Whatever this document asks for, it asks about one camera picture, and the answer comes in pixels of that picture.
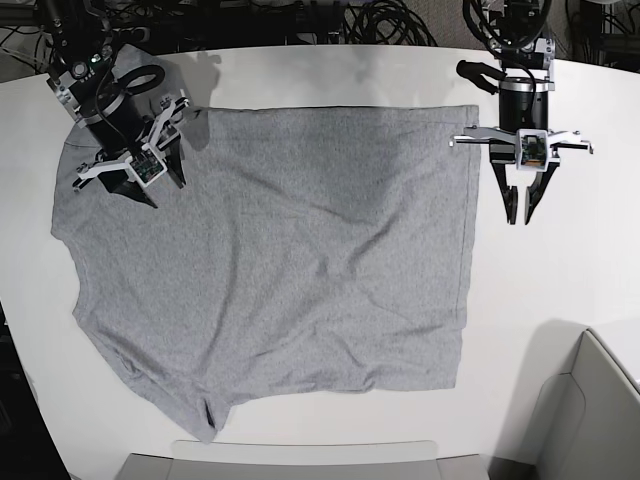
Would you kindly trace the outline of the grey chair bottom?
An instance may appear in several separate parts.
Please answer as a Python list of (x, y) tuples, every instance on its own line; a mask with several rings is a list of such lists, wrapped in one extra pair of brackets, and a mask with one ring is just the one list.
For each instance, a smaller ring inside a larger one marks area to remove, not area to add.
[(487, 479), (477, 455), (439, 458), (432, 441), (264, 445), (180, 440), (168, 457), (132, 453), (119, 479)]

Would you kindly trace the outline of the grey T-shirt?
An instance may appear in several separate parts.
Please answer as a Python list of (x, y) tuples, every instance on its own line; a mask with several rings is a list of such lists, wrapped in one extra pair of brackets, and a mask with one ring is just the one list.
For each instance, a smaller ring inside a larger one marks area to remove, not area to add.
[(96, 159), (64, 141), (51, 233), (79, 329), (132, 392), (209, 442), (272, 396), (452, 389), (467, 323), (475, 105), (186, 112), (186, 184), (150, 204), (74, 192)]

